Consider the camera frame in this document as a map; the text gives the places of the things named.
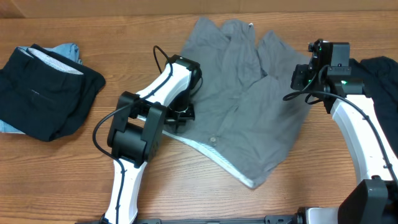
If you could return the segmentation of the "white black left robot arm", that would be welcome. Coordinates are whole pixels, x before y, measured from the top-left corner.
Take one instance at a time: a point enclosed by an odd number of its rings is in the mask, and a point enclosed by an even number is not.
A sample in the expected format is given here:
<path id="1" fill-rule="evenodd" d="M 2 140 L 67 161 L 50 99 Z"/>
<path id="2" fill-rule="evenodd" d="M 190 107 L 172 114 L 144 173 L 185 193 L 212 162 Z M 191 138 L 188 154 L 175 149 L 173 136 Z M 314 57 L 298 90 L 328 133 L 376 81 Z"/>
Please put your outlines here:
<path id="1" fill-rule="evenodd" d="M 173 55 L 148 87 L 119 97 L 107 138 L 114 163 L 113 189 L 101 223 L 135 221 L 144 169 L 160 146 L 164 126 L 178 129 L 195 119 L 190 98 L 201 77 L 198 62 Z"/>

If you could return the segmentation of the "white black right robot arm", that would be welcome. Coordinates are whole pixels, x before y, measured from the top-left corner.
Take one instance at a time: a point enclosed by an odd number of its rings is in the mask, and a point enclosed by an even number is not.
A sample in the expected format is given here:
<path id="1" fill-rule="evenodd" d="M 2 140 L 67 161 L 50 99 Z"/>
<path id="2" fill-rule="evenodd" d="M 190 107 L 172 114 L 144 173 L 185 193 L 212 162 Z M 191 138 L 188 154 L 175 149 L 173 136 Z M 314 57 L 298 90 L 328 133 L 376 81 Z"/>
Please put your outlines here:
<path id="1" fill-rule="evenodd" d="M 374 100 L 349 63 L 350 45 L 318 39 L 312 57 L 297 65 L 292 100 L 304 94 L 309 105 L 322 102 L 338 125 L 356 173 L 356 188 L 338 207 L 300 207 L 284 223 L 397 223 L 397 154 L 379 124 Z"/>

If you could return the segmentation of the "grey shorts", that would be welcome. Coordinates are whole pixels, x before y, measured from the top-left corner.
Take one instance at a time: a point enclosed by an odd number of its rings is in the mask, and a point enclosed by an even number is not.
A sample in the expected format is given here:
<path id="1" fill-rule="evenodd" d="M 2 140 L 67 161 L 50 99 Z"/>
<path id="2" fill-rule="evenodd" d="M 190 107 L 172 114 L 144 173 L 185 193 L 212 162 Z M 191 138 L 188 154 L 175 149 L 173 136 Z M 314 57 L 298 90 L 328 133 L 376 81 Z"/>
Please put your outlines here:
<path id="1" fill-rule="evenodd" d="M 192 98 L 195 120 L 164 133 L 200 151 L 247 187 L 263 184 L 298 138 L 309 105 L 292 90 L 295 67 L 309 58 L 273 31 L 256 39 L 254 26 L 197 20 L 181 54 L 202 70 Z"/>

